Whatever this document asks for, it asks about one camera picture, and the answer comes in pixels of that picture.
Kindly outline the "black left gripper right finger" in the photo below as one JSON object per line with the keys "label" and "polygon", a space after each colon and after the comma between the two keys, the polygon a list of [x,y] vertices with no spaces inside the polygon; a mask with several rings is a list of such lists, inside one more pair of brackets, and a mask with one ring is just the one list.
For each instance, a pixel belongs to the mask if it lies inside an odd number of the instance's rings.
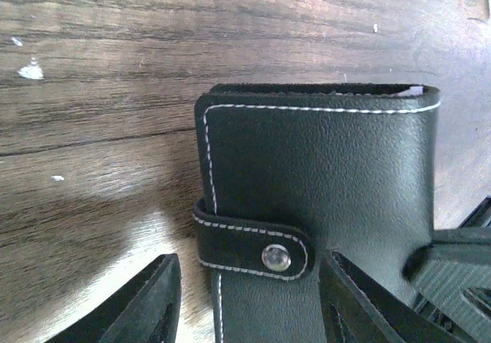
{"label": "black left gripper right finger", "polygon": [[320,300],[329,342],[460,342],[339,252],[321,255]]}

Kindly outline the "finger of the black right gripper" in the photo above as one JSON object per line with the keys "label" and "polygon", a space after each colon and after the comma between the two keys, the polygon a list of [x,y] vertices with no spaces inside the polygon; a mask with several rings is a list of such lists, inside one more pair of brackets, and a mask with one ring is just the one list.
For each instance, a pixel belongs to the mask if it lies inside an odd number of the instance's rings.
{"label": "finger of the black right gripper", "polygon": [[490,333],[490,228],[437,230],[404,276],[468,334]]}

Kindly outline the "black leather card holder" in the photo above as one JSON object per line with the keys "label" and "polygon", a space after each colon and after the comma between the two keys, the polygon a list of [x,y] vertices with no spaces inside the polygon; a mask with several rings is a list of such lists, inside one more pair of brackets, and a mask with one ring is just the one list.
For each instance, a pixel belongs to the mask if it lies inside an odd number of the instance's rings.
{"label": "black leather card holder", "polygon": [[417,84],[218,84],[195,105],[193,212],[218,342],[323,342],[321,255],[406,305],[433,232],[439,91]]}

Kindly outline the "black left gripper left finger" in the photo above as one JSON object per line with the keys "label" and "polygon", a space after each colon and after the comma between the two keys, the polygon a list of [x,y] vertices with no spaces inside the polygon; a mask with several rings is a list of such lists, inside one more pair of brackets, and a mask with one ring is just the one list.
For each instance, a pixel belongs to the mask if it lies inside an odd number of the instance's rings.
{"label": "black left gripper left finger", "polygon": [[49,341],[174,343],[180,303],[178,255],[160,255],[92,312]]}

